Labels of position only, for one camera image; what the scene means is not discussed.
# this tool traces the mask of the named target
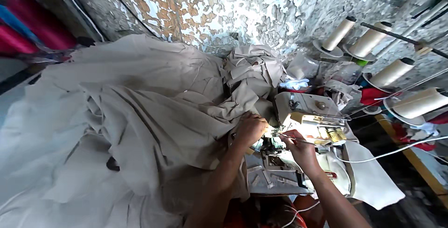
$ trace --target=sewing machine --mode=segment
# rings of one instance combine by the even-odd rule
[[[274,100],[275,121],[268,120],[273,131],[252,146],[254,151],[246,155],[247,184],[251,193],[300,194],[309,193],[305,187],[305,175],[294,163],[286,145],[278,137],[279,132],[297,129],[311,145],[326,152],[332,145],[341,145],[343,138],[333,141],[322,137],[322,128],[339,128],[342,133],[351,132],[347,119],[332,99],[306,93],[279,93]]]

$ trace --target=black cable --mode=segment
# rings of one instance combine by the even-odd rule
[[[439,19],[441,16],[443,16],[444,14],[446,14],[448,12],[448,8],[445,9],[444,11],[440,12],[437,16],[431,18],[429,21],[426,21],[424,24],[422,24],[422,28],[424,28],[426,25],[431,24],[432,22],[434,22],[436,19]]]
[[[134,12],[132,12],[132,10],[126,5],[125,2],[123,2],[123,0],[119,0],[124,6],[125,8],[132,14],[132,16],[137,19],[137,21],[145,28],[149,31],[149,33],[151,33],[151,35],[157,37],[150,29],[148,29],[148,27],[146,27],[146,25],[140,20],[138,19],[138,17],[134,14]]]

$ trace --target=hand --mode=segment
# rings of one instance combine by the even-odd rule
[[[304,140],[303,136],[295,129],[286,131],[283,134]],[[308,177],[316,176],[323,171],[317,162],[316,150],[313,145],[292,140],[282,135],[280,135],[280,139],[286,144],[286,147],[291,153],[293,153],[294,160]]]
[[[234,143],[250,147],[266,133],[268,127],[269,124],[260,115],[253,113],[247,114],[242,122],[240,122]]]

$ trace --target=yellow wooden table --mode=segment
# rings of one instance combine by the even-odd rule
[[[390,138],[395,142],[396,145],[402,146],[401,142],[396,139],[395,130],[392,128],[392,124],[389,121],[380,121],[385,119],[383,115],[378,114],[375,116],[378,123],[383,127]],[[437,197],[442,201],[445,208],[448,209],[448,190],[446,190],[443,185],[434,177],[434,175],[429,171],[429,169],[423,164],[419,157],[410,148],[402,151],[406,158],[411,162],[418,173],[423,177],[429,187],[434,191]]]

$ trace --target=person's left hand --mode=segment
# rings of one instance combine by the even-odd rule
[[[250,147],[266,133],[268,127],[266,119],[258,114],[250,113],[240,123],[233,142]]]

